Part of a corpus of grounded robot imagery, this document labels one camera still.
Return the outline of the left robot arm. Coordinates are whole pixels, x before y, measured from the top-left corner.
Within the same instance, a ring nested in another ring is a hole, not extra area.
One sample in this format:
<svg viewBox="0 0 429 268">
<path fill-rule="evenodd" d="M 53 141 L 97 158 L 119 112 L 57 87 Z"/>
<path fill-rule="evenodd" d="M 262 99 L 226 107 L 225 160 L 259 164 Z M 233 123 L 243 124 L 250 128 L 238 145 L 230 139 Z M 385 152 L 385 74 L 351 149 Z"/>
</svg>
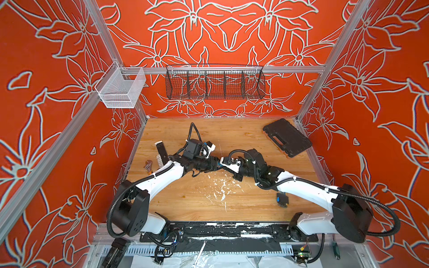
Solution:
<svg viewBox="0 0 429 268">
<path fill-rule="evenodd" d="M 149 212 L 150 202 L 169 184 L 194 170 L 217 171 L 220 159 L 195 157 L 190 160 L 182 156 L 170 156 L 168 162 L 145 178 L 122 182 L 107 212 L 106 228 L 113 238 L 125 235 L 133 237 L 140 232 L 160 234 L 167 220 Z"/>
</svg>

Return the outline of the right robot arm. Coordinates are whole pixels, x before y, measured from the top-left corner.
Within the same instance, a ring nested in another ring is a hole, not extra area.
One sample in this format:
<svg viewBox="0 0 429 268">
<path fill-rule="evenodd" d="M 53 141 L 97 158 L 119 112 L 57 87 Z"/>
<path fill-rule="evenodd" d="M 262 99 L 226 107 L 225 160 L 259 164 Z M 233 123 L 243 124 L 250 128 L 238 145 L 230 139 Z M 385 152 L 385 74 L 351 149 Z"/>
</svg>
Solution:
<svg viewBox="0 0 429 268">
<path fill-rule="evenodd" d="M 241 150 L 242 157 L 223 157 L 220 165 L 235 179 L 254 179 L 255 185 L 265 191 L 292 194 L 324 209 L 322 213 L 296 213 L 289 228 L 293 239 L 315 234 L 337 234 L 354 243 L 363 243 L 368 236 L 389 237 L 399 232 L 401 222 L 387 205 L 361 194 L 351 185 L 341 187 L 316 183 L 296 176 L 282 168 L 266 163 L 261 153 Z M 386 231 L 369 231 L 374 214 L 372 207 L 385 210 L 393 220 Z"/>
</svg>

